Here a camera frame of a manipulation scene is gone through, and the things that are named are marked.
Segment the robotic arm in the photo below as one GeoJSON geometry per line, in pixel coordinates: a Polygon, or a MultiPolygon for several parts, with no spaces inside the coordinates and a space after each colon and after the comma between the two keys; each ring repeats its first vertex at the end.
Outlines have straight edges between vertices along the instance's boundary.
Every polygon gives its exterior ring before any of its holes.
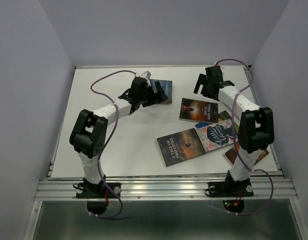
{"type": "MultiPolygon", "coordinates": [[[[239,93],[231,81],[224,81],[220,66],[206,68],[206,75],[200,74],[194,93],[218,100],[232,108],[235,96],[239,93]]],[[[274,141],[273,112],[269,107],[259,107],[243,95],[236,100],[236,115],[240,118],[238,132],[239,154],[247,167],[239,160],[228,171],[225,182],[209,183],[210,197],[252,197],[250,169],[253,168],[259,154],[274,141]]]]}
{"type": "MultiPolygon", "coordinates": [[[[139,109],[140,105],[147,107],[168,99],[158,81],[155,82],[154,86],[151,86],[150,76],[150,72],[147,71],[141,76],[135,77],[131,88],[115,101],[119,118],[131,115],[139,109]]],[[[70,144],[74,146],[74,150],[78,152],[84,168],[84,179],[83,183],[78,184],[79,189],[89,192],[89,197],[99,197],[99,193],[104,189],[97,163],[98,156],[105,147],[107,127],[114,123],[116,119],[115,105],[109,104],[94,111],[82,110],[69,139],[70,144]]]]}

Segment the black clamp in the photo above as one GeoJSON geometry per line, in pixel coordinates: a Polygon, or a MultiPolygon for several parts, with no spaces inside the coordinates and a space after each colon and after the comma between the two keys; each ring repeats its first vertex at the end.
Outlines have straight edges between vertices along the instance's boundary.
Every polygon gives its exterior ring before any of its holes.
{"type": "Polygon", "coordinates": [[[240,146],[249,154],[258,149],[265,150],[274,142],[274,117],[269,107],[247,110],[242,113],[238,131],[240,146]]]}
{"type": "Polygon", "coordinates": [[[76,120],[69,143],[78,153],[83,152],[89,159],[103,151],[108,120],[95,116],[92,111],[82,110],[76,120]]]}
{"type": "Polygon", "coordinates": [[[206,68],[206,75],[199,74],[194,93],[197,94],[200,85],[203,86],[201,95],[207,98],[218,100],[219,89],[227,86],[234,86],[231,81],[224,81],[220,66],[211,66],[206,68]]]}
{"type": "Polygon", "coordinates": [[[132,105],[130,114],[138,110],[140,105],[148,107],[168,99],[159,81],[155,82],[155,88],[153,88],[148,85],[147,80],[142,77],[135,77],[130,89],[126,90],[118,98],[124,99],[132,105]]]}

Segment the book cover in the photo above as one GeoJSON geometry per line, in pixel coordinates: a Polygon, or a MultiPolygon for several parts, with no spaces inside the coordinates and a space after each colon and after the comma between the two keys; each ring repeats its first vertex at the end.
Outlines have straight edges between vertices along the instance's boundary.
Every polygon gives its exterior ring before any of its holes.
{"type": "MultiPolygon", "coordinates": [[[[267,156],[269,154],[269,152],[267,151],[267,149],[263,150],[259,157],[257,158],[256,162],[255,162],[255,165],[260,161],[262,160],[265,156],[267,156]]],[[[232,163],[234,164],[235,163],[235,160],[237,158],[237,153],[236,153],[236,150],[235,150],[235,146],[233,146],[231,149],[229,149],[226,153],[225,153],[225,157],[232,163]]]]}
{"type": "MultiPolygon", "coordinates": [[[[221,121],[224,121],[224,120],[227,120],[227,119],[232,119],[232,117],[229,115],[229,113],[227,111],[222,111],[222,112],[218,113],[218,122],[221,122],[221,121]]],[[[208,125],[210,125],[210,123],[201,122],[201,123],[196,124],[195,127],[197,129],[199,129],[199,128],[202,128],[202,127],[205,127],[205,126],[208,126],[208,125]]],[[[238,133],[239,126],[238,126],[237,123],[235,123],[235,130],[238,133]]]]}
{"type": "Polygon", "coordinates": [[[196,129],[206,153],[234,143],[231,126],[228,119],[196,129]]]}
{"type": "Polygon", "coordinates": [[[150,79],[150,85],[153,86],[153,88],[156,88],[155,82],[158,81],[160,83],[160,86],[162,87],[164,93],[167,95],[168,99],[164,102],[161,102],[159,104],[171,104],[172,103],[172,89],[173,89],[173,81],[169,80],[157,80],[157,79],[150,79]]]}
{"type": "Polygon", "coordinates": [[[217,123],[218,103],[183,98],[179,119],[196,122],[201,121],[206,123],[217,123]]]}
{"type": "Polygon", "coordinates": [[[166,166],[205,154],[194,128],[157,139],[166,166]]]}

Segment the white platform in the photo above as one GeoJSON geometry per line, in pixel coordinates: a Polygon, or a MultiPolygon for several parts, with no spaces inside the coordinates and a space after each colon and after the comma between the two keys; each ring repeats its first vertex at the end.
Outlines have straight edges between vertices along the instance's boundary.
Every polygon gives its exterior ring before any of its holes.
{"type": "MultiPolygon", "coordinates": [[[[205,67],[141,67],[141,68],[97,68],[77,69],[69,96],[65,119],[55,157],[52,178],[80,178],[83,168],[80,158],[69,144],[69,136],[82,109],[96,110],[107,104],[105,97],[92,93],[90,85],[97,79],[114,71],[129,69],[137,73],[150,71],[153,79],[173,81],[173,103],[140,108],[130,116],[121,118],[117,130],[101,157],[102,168],[107,176],[173,176],[224,174],[232,164],[224,153],[232,147],[223,147],[191,160],[165,167],[156,138],[195,127],[195,122],[179,120],[182,98],[213,101],[199,94],[193,94],[198,75],[205,73],[205,67]]],[[[241,66],[225,66],[224,80],[231,80],[238,89],[248,84],[241,66]]],[[[134,76],[119,73],[101,81],[95,89],[117,98],[130,88],[134,76]]],[[[253,100],[250,89],[244,95],[253,100]]],[[[219,112],[230,110],[219,103],[219,112]]],[[[109,135],[113,126],[107,130],[109,135]]],[[[277,171],[272,153],[257,164],[257,168],[269,172],[277,171]]]]}

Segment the white wall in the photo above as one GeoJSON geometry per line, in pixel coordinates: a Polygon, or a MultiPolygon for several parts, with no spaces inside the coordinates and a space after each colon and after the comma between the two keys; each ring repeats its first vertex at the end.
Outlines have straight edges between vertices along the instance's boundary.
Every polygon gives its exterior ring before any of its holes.
{"type": "Polygon", "coordinates": [[[0,240],[23,238],[72,74],[38,0],[0,1],[0,240]]]}
{"type": "Polygon", "coordinates": [[[40,0],[85,65],[252,64],[288,0],[40,0]]]}
{"type": "Polygon", "coordinates": [[[291,0],[254,66],[255,88],[274,112],[275,148],[308,220],[308,0],[291,0]]]}

